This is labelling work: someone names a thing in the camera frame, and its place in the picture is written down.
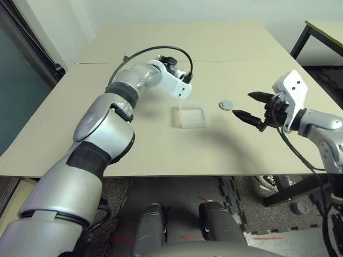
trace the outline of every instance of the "red mark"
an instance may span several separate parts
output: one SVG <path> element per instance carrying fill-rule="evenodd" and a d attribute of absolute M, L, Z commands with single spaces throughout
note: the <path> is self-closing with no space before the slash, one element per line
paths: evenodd
<path fill-rule="evenodd" d="M 194 236 L 183 236 L 182 239 L 194 239 Z"/>
<path fill-rule="evenodd" d="M 111 242 L 131 243 L 131 242 L 133 242 L 133 238 L 112 238 Z"/>
<path fill-rule="evenodd" d="M 254 240 L 277 240 L 283 239 L 283 237 L 255 237 Z"/>

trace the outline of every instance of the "white wall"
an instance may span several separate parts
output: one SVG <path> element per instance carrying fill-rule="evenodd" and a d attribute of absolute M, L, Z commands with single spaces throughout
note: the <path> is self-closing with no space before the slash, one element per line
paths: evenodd
<path fill-rule="evenodd" d="M 56 52 L 56 56 L 59 55 L 56 58 L 61 59 L 62 65 L 67 67 L 70 67 L 87 47 L 101 25 L 107 22 L 257 19 L 287 51 L 290 51 L 305 26 L 305 20 L 343 20 L 343 0 L 16 0 L 16 2 L 30 23 L 34 20 L 34 16 L 36 17 L 40 24 L 32 24 L 32 27 L 43 34 L 39 38 L 48 38 L 45 41 L 50 43 L 44 45 L 47 49 L 51 48 L 49 52 Z M 343 64 L 338 54 L 313 38 L 308 41 L 297 60 L 302 65 Z"/>

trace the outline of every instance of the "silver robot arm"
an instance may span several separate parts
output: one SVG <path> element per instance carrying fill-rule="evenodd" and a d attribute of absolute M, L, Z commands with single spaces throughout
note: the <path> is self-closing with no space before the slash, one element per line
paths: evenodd
<path fill-rule="evenodd" d="M 73 145 L 40 179 L 0 238 L 3 257 L 82 256 L 97 212 L 105 168 L 132 147 L 130 125 L 139 98 L 151 87 L 186 99 L 192 89 L 160 61 L 138 63 L 119 72 L 78 124 Z"/>
<path fill-rule="evenodd" d="M 336 115 L 304 109 L 307 86 L 297 71 L 282 76 L 274 85 L 275 95 L 252 92 L 253 99 L 266 103 L 265 120 L 242 110 L 233 113 L 242 121 L 255 126 L 261 132 L 266 127 L 282 127 L 282 131 L 310 139 L 318 148 L 329 174 L 336 209 L 343 210 L 343 119 Z"/>

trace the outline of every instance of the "clear plastic container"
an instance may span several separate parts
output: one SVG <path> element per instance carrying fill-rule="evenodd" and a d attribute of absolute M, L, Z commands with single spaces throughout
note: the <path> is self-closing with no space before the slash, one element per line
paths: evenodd
<path fill-rule="evenodd" d="M 208 115 L 202 104 L 181 103 L 180 125 L 182 129 L 195 129 L 207 127 Z"/>

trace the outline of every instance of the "tabletop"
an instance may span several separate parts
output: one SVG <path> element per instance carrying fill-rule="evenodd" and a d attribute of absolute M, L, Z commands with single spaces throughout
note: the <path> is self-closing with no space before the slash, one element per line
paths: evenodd
<path fill-rule="evenodd" d="M 201 40 L 196 40 L 195 36 L 192 39 L 193 44 L 189 42 L 190 39 L 184 41 L 184 44 L 180 42 L 178 46 L 188 46 L 190 52 L 192 50 L 195 54 L 194 78 L 191 82 L 193 91 L 188 102 L 173 99 L 157 88 L 152 88 L 143 95 L 136 106 L 132 122 L 136 134 L 135 144 L 119 163 L 106 169 L 105 176 L 310 173 L 283 143 L 275 129 L 269 127 L 261 133 L 255 127 L 237 119 L 231 111 L 223 111 L 218 106 L 221 100 L 231 100 L 234 109 L 246 110 L 255 116 L 263 117 L 264 105 L 247 94 L 253 91 L 272 93 L 274 82 L 295 69 L 299 71 L 309 88 L 305 102 L 307 108 L 343 115 L 338 105 L 306 71 L 270 35 L 265 34 L 261 25 L 255 22 L 242 22 L 248 27 L 246 23 L 261 31 L 260 37 L 267 38 L 263 40 L 256 37 L 257 42 L 269 42 L 269 46 L 260 46 L 261 52 L 267 53 L 268 49 L 271 49 L 273 54 L 258 56 L 254 40 L 244 36 L 240 40 L 241 45 L 251 47 L 236 48 L 233 51 L 232 47 L 238 47 L 239 40 L 233 41 L 232 46 L 228 40 L 225 48 L 221 49 L 223 53 L 225 49 L 230 49 L 235 58 L 231 58 L 232 55 L 219 55 L 215 42 L 211 48 L 215 49 L 215 58 L 203 54 L 207 46 L 202 45 Z M 239 22 L 233 24 L 238 28 L 243 26 Z M 120 31 L 114 31 L 112 34 L 120 35 Z M 164 36 L 162 31 L 159 31 L 159 36 Z M 104 38 L 104 32 L 100 33 L 99 37 Z M 138 36 L 131 35 L 126 38 L 127 42 L 135 42 L 136 45 L 131 46 L 132 50 L 126 47 L 124 39 L 121 39 L 118 45 L 124 48 L 122 52 L 113 48 L 113 51 L 108 52 L 108 57 L 104 54 L 106 51 L 100 48 L 99 55 L 88 54 L 96 51 L 97 42 L 102 42 L 94 40 L 90 46 L 93 50 L 87 50 L 80 58 L 88 59 L 89 63 L 77 63 L 68 70 L 12 145 L 0 157 L 0 175 L 41 177 L 68 151 L 75 127 L 95 98 L 104 92 L 108 79 L 120 62 L 120 57 L 128 52 L 148 47 L 148 44 L 151 46 L 162 43 L 146 41 L 140 47 L 135 37 Z M 204 47 L 203 51 L 197 45 L 198 42 Z M 180 65 L 188 68 L 186 62 L 181 62 Z M 180 103 L 206 106 L 210 118 L 208 128 L 181 129 L 178 120 Z M 295 132 L 290 134 L 289 138 L 314 166 L 322 167 L 319 152 L 314 144 Z"/>
<path fill-rule="evenodd" d="M 342 20 L 306 20 L 305 23 L 320 32 L 326 38 L 343 47 Z"/>

